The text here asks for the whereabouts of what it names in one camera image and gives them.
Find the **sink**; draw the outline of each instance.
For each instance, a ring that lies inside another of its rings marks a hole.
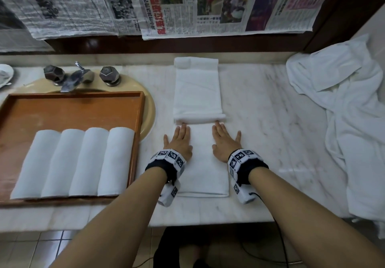
[[[122,81],[116,87],[107,86],[98,76],[90,84],[81,83],[76,91],[81,92],[132,92],[142,91],[146,97],[144,102],[143,121],[141,128],[141,140],[144,139],[150,132],[155,122],[155,103],[150,92],[143,87],[139,82],[133,78],[121,75]],[[43,94],[50,92],[60,92],[60,87],[55,86],[51,81],[46,79],[39,79],[25,86],[19,87],[14,93],[16,94]]]

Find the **faucet handle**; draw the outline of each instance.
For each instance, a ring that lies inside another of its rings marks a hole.
[[[55,86],[62,85],[67,78],[63,69],[52,65],[44,68],[44,76],[47,80],[53,81]]]
[[[119,85],[122,80],[119,72],[113,66],[103,66],[99,76],[110,87]]]

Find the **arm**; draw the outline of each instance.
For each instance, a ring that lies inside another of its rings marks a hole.
[[[176,128],[170,143],[164,136],[164,148],[175,149],[188,161],[189,141],[190,128],[184,124]],[[166,181],[159,167],[144,172],[76,235],[51,268],[132,267]]]
[[[216,158],[227,162],[242,148],[223,124],[213,126]],[[366,237],[267,168],[249,174],[266,207],[309,267],[385,267],[385,256]]]

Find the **wooden tray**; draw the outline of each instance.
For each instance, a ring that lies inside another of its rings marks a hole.
[[[135,130],[127,186],[135,178],[144,109],[143,92],[10,94],[0,108],[0,205],[110,202],[116,196],[10,200],[22,163],[39,130],[128,127]]]

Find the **white marble surface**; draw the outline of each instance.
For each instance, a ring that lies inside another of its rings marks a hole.
[[[17,68],[14,86],[42,77],[40,68]],[[142,83],[152,94],[157,117],[141,142],[138,177],[148,159],[163,147],[162,136],[173,127],[175,87],[173,66],[124,66],[123,73]],[[284,65],[220,64],[222,105],[230,134],[242,130],[244,147],[257,151],[270,168],[340,217],[348,217],[346,176],[326,152],[326,113],[288,82]],[[0,99],[12,91],[0,90]],[[0,232],[78,230],[104,208],[103,205],[0,209]],[[271,221],[259,200],[241,205],[230,197],[176,197],[166,208],[157,205],[151,227]]]

